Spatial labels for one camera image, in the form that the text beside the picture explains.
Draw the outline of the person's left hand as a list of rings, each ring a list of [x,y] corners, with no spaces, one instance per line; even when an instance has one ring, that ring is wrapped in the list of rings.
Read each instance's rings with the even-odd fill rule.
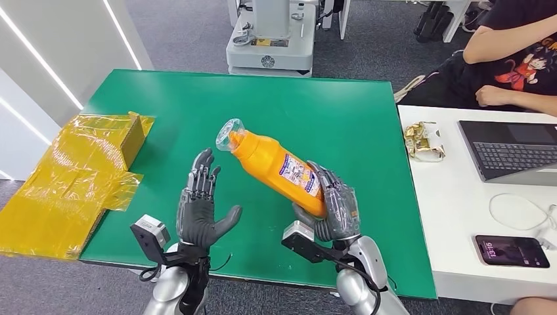
[[[481,107],[513,105],[516,91],[484,85],[475,93]]]

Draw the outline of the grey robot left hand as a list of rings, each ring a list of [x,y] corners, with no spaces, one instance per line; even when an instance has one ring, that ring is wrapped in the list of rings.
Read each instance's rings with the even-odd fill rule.
[[[211,148],[202,150],[192,163],[187,183],[181,191],[177,210],[177,235],[185,245],[208,249],[234,228],[242,207],[233,206],[220,220],[215,220],[215,187],[219,166],[212,167]]]

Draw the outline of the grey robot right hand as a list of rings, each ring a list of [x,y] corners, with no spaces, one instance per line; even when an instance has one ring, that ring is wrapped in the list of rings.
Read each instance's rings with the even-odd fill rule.
[[[320,219],[294,203],[292,208],[296,218],[312,228],[322,242],[360,236],[359,209],[354,189],[335,172],[311,160],[307,163],[322,188],[326,217]]]

